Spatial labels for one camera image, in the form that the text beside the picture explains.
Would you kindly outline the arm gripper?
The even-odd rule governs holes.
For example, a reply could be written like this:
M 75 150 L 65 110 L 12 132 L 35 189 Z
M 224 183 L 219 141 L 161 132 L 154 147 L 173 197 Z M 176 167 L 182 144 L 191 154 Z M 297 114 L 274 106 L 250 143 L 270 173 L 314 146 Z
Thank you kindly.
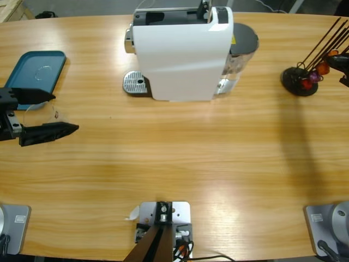
M 19 145 L 24 147 L 55 141 L 78 130 L 79 125 L 66 122 L 22 127 L 15 115 L 18 105 L 40 104 L 55 98 L 36 88 L 1 88 L 1 141 L 19 138 Z
M 348 73 L 348 54 L 343 53 L 335 56 L 328 56 L 326 58 L 328 65 L 340 72 Z M 346 87 L 349 87 L 349 79 L 346 76 L 340 78 L 339 82 Z

